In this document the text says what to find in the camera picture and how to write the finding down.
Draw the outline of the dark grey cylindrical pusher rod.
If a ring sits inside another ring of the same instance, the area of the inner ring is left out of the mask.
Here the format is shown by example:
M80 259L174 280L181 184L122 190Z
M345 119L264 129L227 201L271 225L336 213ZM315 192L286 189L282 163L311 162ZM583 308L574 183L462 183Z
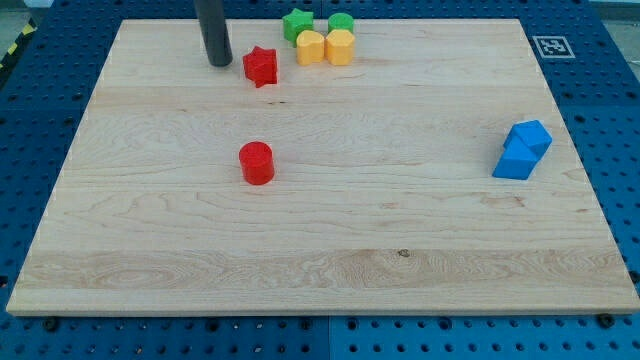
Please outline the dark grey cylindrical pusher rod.
M222 0L194 0L202 39L209 63L226 67L233 60Z

